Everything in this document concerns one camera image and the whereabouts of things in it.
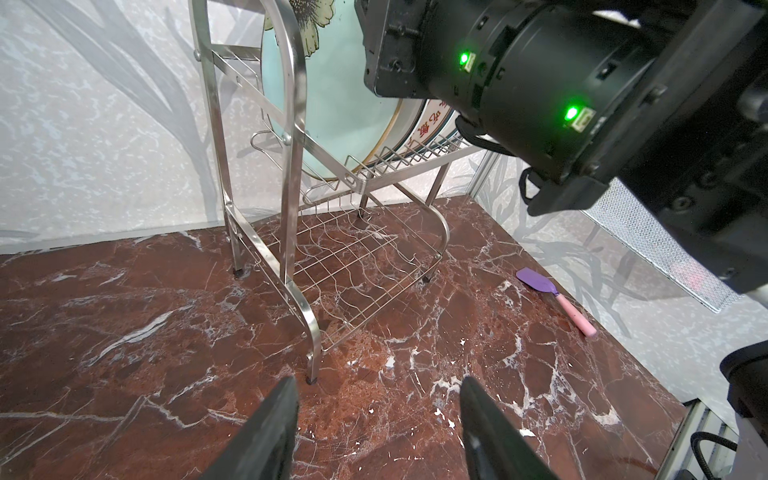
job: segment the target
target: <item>gray patterned wall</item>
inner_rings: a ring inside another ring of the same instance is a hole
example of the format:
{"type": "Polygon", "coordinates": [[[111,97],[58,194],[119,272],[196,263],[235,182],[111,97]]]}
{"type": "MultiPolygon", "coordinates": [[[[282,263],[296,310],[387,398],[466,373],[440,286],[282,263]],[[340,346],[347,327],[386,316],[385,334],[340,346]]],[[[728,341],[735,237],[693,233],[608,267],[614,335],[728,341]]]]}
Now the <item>gray patterned wall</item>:
{"type": "MultiPolygon", "coordinates": [[[[210,3],[210,17],[214,41],[260,44],[261,14],[210,3]]],[[[220,224],[186,0],[5,0],[0,32],[0,253],[220,224]]],[[[280,172],[248,144],[259,109],[227,79],[220,95],[236,201],[271,214],[280,172]]],[[[429,177],[410,184],[424,194],[429,177]]]]}
{"type": "Polygon", "coordinates": [[[526,167],[502,157],[478,202],[681,402],[700,398],[734,426],[719,364],[768,339],[768,310],[744,297],[712,313],[583,213],[528,216],[526,167]]]}

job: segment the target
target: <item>pink spatula handle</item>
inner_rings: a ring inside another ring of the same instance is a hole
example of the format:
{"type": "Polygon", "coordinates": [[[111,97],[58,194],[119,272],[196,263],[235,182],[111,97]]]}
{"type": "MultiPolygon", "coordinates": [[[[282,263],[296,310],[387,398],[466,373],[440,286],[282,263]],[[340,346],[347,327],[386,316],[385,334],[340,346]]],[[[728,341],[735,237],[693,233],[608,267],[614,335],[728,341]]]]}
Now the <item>pink spatula handle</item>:
{"type": "Polygon", "coordinates": [[[592,337],[598,334],[598,331],[591,323],[589,323],[589,320],[584,318],[584,315],[581,315],[581,312],[579,312],[576,307],[565,298],[565,295],[558,294],[554,297],[558,299],[560,306],[563,307],[563,310],[565,310],[568,316],[571,317],[571,320],[574,321],[578,329],[581,330],[584,335],[592,337]]]}

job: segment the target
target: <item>spatula head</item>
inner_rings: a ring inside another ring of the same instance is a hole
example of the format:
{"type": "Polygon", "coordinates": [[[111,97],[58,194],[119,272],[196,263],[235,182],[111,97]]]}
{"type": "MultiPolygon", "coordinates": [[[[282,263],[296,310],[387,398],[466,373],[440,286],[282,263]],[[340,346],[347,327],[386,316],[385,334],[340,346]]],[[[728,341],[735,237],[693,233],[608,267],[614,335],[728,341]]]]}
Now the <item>spatula head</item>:
{"type": "Polygon", "coordinates": [[[522,270],[518,270],[515,274],[520,281],[528,284],[529,287],[538,290],[539,292],[558,293],[558,289],[554,286],[546,276],[536,273],[530,268],[525,267],[522,270]]]}

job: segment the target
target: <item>flower pattern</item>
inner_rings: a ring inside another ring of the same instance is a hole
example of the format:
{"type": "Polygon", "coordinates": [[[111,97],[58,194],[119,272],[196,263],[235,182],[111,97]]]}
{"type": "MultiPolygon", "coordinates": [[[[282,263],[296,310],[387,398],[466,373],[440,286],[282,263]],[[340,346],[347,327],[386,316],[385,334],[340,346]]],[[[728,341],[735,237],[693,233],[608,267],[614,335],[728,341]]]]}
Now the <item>flower pattern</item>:
{"type": "MultiPolygon", "coordinates": [[[[309,57],[320,48],[317,27],[325,27],[330,23],[334,14],[333,0],[290,0],[290,6],[299,22],[304,55],[309,57]]],[[[264,30],[272,28],[272,19],[267,15],[264,19],[264,30]]]]}

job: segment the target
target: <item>stainless steel dish rack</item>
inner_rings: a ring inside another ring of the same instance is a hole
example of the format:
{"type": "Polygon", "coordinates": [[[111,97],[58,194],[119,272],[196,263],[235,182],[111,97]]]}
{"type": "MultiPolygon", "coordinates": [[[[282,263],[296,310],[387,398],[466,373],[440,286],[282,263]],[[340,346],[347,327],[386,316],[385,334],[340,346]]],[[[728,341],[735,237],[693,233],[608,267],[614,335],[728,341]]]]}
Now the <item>stainless steel dish rack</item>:
{"type": "Polygon", "coordinates": [[[306,65],[290,3],[262,0],[262,5],[272,19],[280,46],[283,110],[263,94],[259,48],[211,43],[207,0],[190,0],[194,55],[202,68],[235,274],[242,272],[246,254],[251,255],[298,317],[309,343],[307,381],[313,383],[322,354],[362,328],[415,282],[429,278],[449,241],[448,225],[432,202],[450,163],[479,148],[458,136],[438,135],[427,144],[412,144],[404,151],[385,147],[367,164],[354,157],[341,164],[305,130],[306,65]],[[283,172],[280,214],[253,225],[232,195],[217,68],[244,88],[284,132],[258,131],[251,137],[251,145],[283,172]],[[279,161],[255,143],[260,135],[273,135],[279,141],[279,161]],[[337,180],[319,180],[320,175],[302,172],[305,148],[337,180]],[[350,170],[345,165],[357,167],[350,170]],[[426,199],[400,183],[435,168],[439,171],[426,199]],[[434,235],[417,233],[408,221],[398,217],[400,207],[387,207],[375,197],[375,190],[389,185],[434,217],[435,225],[439,225],[434,235]]]}

